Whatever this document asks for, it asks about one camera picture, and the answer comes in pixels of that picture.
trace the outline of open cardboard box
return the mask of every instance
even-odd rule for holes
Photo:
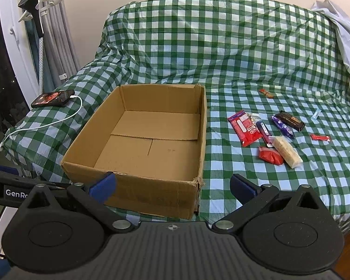
[[[117,87],[61,165],[73,182],[88,183],[113,171],[116,192],[106,205],[190,219],[203,184],[206,120],[201,85]]]

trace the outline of silver screw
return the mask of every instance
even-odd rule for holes
[[[127,220],[117,220],[113,222],[113,227],[117,230],[126,230],[131,226],[131,223]]]
[[[219,220],[215,223],[215,226],[220,230],[230,230],[233,227],[233,223],[229,220]]]

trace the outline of white plastic sheet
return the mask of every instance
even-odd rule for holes
[[[324,14],[336,25],[337,43],[343,62],[350,73],[350,18],[330,0],[316,1],[311,10]]]

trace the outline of curtain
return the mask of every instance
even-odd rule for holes
[[[66,73],[70,78],[80,69],[75,48],[71,40],[65,7],[59,3],[48,9],[41,17],[44,29],[44,92],[53,91],[63,81],[59,76]],[[37,74],[39,74],[39,38],[34,22],[26,21],[26,31]]]

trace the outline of checkered cloth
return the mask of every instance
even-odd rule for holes
[[[350,231],[348,79],[335,32],[319,13],[270,0],[132,2],[107,18],[95,59],[57,89],[74,89],[83,99],[79,114],[13,135],[4,147],[8,158],[32,176],[67,181],[60,166],[63,155],[116,86],[200,83],[208,107],[205,186],[194,220],[213,223],[240,206],[229,190],[231,175],[239,173],[281,190],[310,184],[343,231]],[[259,93],[262,88],[275,98]],[[79,101],[71,100],[66,107],[34,109],[9,131],[51,123],[78,108]],[[322,112],[312,121],[317,108]],[[258,159],[263,140],[242,148],[227,121],[241,109],[259,113],[273,135],[280,132],[269,119],[280,110],[305,122],[292,142],[303,167]],[[329,135],[332,141],[312,141],[311,133]],[[117,211],[133,222],[173,220]]]

